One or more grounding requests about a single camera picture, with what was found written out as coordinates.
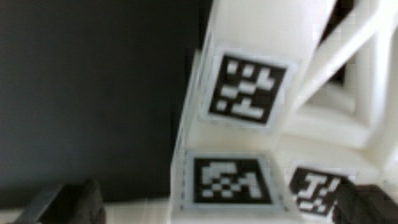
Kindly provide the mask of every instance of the white plastic structure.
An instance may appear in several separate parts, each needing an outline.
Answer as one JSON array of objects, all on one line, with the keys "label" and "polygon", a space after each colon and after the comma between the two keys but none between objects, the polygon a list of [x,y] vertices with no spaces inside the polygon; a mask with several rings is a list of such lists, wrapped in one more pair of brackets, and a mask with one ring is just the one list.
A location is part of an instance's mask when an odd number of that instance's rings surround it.
[{"label": "white plastic structure", "polygon": [[[185,215],[180,206],[187,152],[270,154],[286,187],[297,168],[306,167],[347,176],[355,184],[384,187],[387,183],[387,193],[398,192],[398,1],[357,0],[354,10],[318,46],[334,4],[334,0],[213,2],[204,49],[196,54],[172,162],[171,223],[242,223],[242,219],[228,219],[222,212],[210,216],[203,211]],[[252,80],[249,83],[240,81],[233,87],[217,87],[226,52],[260,62],[256,74],[267,59],[288,62],[295,67],[288,84],[277,91],[272,105],[277,112],[270,113],[270,123],[263,127],[206,114],[217,88],[224,91],[222,97],[236,98],[236,94],[252,94],[274,84],[272,79],[263,79],[260,85]],[[254,71],[249,64],[226,64],[226,74],[249,77]],[[345,64],[345,83],[338,86],[327,81]],[[226,110],[229,104],[220,102],[215,108]],[[261,111],[247,109],[251,105],[252,101],[242,99],[242,107],[238,105],[231,111],[256,118]],[[325,218],[306,218],[327,223]],[[276,216],[268,217],[270,223],[276,220]],[[268,223],[267,216],[247,219],[245,223]],[[284,220],[277,223],[302,222]]]}]

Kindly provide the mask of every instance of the dark wall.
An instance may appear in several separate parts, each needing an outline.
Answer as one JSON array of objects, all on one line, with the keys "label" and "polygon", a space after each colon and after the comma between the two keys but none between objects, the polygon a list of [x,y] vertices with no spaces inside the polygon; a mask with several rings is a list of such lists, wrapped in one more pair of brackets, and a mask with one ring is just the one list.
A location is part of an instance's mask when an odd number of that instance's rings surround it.
[{"label": "dark wall", "polygon": [[89,177],[108,201],[169,194],[201,5],[0,0],[0,207]]}]

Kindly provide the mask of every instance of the black and white square pattern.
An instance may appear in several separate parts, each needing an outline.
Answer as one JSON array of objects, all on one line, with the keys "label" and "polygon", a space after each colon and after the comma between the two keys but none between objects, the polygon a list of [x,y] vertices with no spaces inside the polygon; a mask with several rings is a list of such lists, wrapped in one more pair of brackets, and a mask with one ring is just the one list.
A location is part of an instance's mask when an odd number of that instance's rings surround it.
[{"label": "black and white square pattern", "polygon": [[288,67],[224,55],[208,113],[267,125]]},{"label": "black and white square pattern", "polygon": [[188,154],[185,169],[185,208],[284,209],[260,156]]},{"label": "black and white square pattern", "polygon": [[297,168],[290,189],[302,212],[327,216],[336,202],[336,190],[347,177],[307,168]]},{"label": "black and white square pattern", "polygon": [[194,166],[196,203],[272,203],[256,159],[196,159]]}]

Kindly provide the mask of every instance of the black object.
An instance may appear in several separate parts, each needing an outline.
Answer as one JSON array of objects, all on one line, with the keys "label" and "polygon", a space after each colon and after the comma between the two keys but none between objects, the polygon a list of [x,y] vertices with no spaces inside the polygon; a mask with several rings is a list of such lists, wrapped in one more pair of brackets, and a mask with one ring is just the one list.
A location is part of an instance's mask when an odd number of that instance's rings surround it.
[{"label": "black object", "polygon": [[98,182],[43,190],[13,224],[105,224]]},{"label": "black object", "polygon": [[290,189],[302,212],[327,216],[336,202],[336,191],[343,176],[307,168],[297,168]]},{"label": "black object", "polygon": [[377,185],[355,186],[343,180],[336,198],[336,224],[398,223],[398,205]]},{"label": "black object", "polygon": [[[226,55],[217,74],[219,78],[210,113],[258,124],[267,124],[286,70],[284,67],[277,67]],[[268,80],[260,80],[261,71],[268,71]],[[265,83],[265,81],[270,82],[268,88],[261,86],[260,81],[261,83]],[[242,89],[242,84],[247,84],[249,86],[247,91]],[[226,96],[226,94],[222,94],[226,87],[236,92],[235,96]],[[245,100],[251,101],[249,107],[263,110],[258,117],[233,112],[233,106],[242,105]]]},{"label": "black object", "polygon": [[[219,176],[208,178],[208,183],[203,182],[204,172],[219,172],[219,167],[212,164],[222,164],[224,166],[235,166],[236,172],[222,172]],[[196,182],[194,182],[194,202],[196,203],[220,203],[220,204],[272,204],[270,189],[267,187],[267,181],[260,169],[260,163],[256,159],[196,159]],[[252,197],[249,190],[247,174],[254,176],[258,185],[258,197]]]}]

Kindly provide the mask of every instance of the white frame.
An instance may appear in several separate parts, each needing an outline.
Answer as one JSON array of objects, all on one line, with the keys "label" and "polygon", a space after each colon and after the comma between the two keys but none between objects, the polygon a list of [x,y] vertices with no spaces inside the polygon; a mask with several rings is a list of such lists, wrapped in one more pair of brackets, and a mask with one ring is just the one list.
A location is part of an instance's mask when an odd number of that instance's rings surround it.
[{"label": "white frame", "polygon": [[[265,53],[258,52],[256,50],[240,49],[231,46],[233,45],[228,45],[228,44],[222,45],[215,51],[213,61],[212,61],[212,72],[208,75],[208,80],[204,80],[206,87],[204,87],[204,97],[203,97],[203,101],[201,101],[199,117],[204,120],[210,120],[217,123],[224,123],[226,125],[228,124],[235,125],[242,128],[252,128],[252,129],[261,130],[267,133],[270,133],[272,127],[276,124],[276,120],[277,120],[277,114],[281,111],[281,105],[284,102],[284,94],[286,93],[283,90],[288,89],[288,85],[290,85],[290,82],[293,79],[293,73],[297,72],[297,68],[299,68],[299,63],[293,62],[293,60],[281,58],[279,56],[265,55]],[[220,63],[222,63],[222,58],[224,58],[226,54],[242,58],[244,60],[249,60],[258,63],[267,63],[277,67],[286,68],[284,79],[283,79],[279,93],[277,93],[277,97],[276,97],[276,101],[274,101],[274,108],[270,111],[268,122],[265,125],[261,125],[251,121],[242,121],[240,119],[236,119],[233,117],[226,118],[224,116],[208,113],[212,97],[213,97],[213,89],[215,89],[217,78],[219,78],[217,75],[219,75],[219,70],[220,70]]]},{"label": "white frame", "polygon": [[[256,204],[217,204],[217,203],[194,203],[194,159],[196,158],[220,158],[220,159],[256,159],[260,162],[260,170],[265,178],[265,184],[268,188],[270,193],[270,199],[272,199],[272,205],[256,205]],[[185,158],[185,175],[183,175],[183,209],[187,210],[213,210],[219,211],[244,211],[249,212],[283,212],[284,211],[284,203],[279,198],[279,195],[283,195],[284,192],[281,192],[277,188],[276,181],[272,179],[270,173],[276,173],[270,171],[272,163],[267,162],[265,155],[251,154],[251,153],[203,153],[203,152],[187,152],[187,158]]]},{"label": "white frame", "polygon": [[[357,150],[366,150],[371,141],[379,138],[375,133],[382,125],[387,104],[389,49],[396,16],[398,2],[395,0],[357,1],[350,15],[315,51],[304,80],[292,95],[293,104],[286,116],[284,133]],[[323,107],[306,102],[323,88],[334,71],[350,62],[350,58],[355,59],[357,64],[354,71],[347,71],[347,77],[354,76],[348,79],[355,80],[348,81],[355,86],[355,91],[347,91],[347,86],[341,91],[336,91],[336,95],[348,92],[352,94],[345,103],[350,103],[347,104],[350,106],[354,103],[354,111],[347,114],[334,109],[325,110]]]}]

